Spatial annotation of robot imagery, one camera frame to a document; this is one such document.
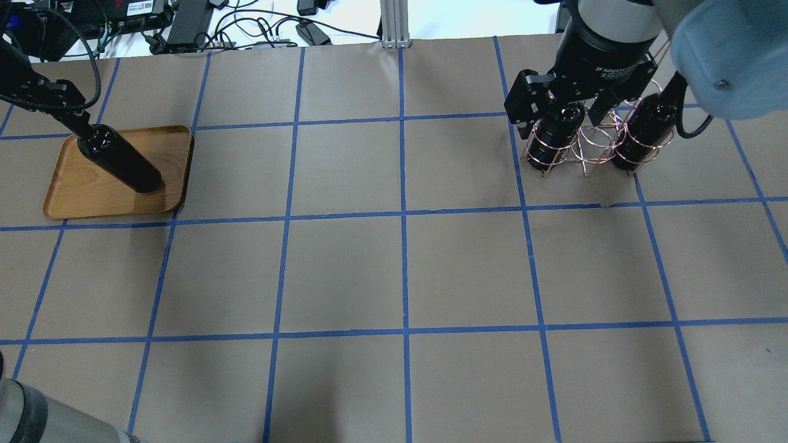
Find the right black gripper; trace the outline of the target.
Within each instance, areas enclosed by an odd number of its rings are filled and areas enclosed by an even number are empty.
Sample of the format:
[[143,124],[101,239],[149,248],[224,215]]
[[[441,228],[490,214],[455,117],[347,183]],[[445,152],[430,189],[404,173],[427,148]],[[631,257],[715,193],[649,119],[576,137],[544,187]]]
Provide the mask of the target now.
[[657,70],[649,50],[659,31],[635,29],[645,35],[597,33],[582,18],[571,18],[552,67],[544,74],[521,70],[515,76],[504,101],[509,123],[534,124],[547,113],[596,98],[588,115],[597,127],[622,101],[640,97]]

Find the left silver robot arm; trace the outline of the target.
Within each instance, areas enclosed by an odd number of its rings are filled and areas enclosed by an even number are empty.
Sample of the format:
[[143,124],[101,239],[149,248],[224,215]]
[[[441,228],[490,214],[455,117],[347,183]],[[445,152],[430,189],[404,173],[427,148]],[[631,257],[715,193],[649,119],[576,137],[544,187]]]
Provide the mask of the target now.
[[[101,95],[96,62],[95,93],[85,98],[67,79],[51,81],[36,72],[26,54],[2,42],[2,100],[45,113],[75,135],[84,157],[136,193],[159,188],[161,174],[118,130],[90,122],[89,109]],[[54,400],[31,385],[2,375],[3,442],[139,442],[140,437]]]

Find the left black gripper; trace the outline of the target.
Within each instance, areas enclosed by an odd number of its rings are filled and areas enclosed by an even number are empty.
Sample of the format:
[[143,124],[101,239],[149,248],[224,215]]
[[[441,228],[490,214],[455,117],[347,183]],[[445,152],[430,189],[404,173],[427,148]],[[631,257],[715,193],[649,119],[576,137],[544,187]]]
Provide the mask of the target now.
[[1,47],[2,100],[31,112],[80,115],[87,98],[68,79],[49,79],[32,68],[28,56],[11,43]]

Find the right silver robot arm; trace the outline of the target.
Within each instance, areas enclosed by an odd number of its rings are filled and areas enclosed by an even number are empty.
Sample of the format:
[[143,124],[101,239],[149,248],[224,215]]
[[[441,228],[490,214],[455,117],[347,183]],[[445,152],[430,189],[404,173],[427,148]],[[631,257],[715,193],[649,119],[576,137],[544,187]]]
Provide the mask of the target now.
[[589,99],[597,113],[634,101],[656,69],[648,53],[670,41],[673,67],[712,117],[753,119],[787,103],[785,1],[568,1],[551,70],[523,70],[505,98],[523,128]]

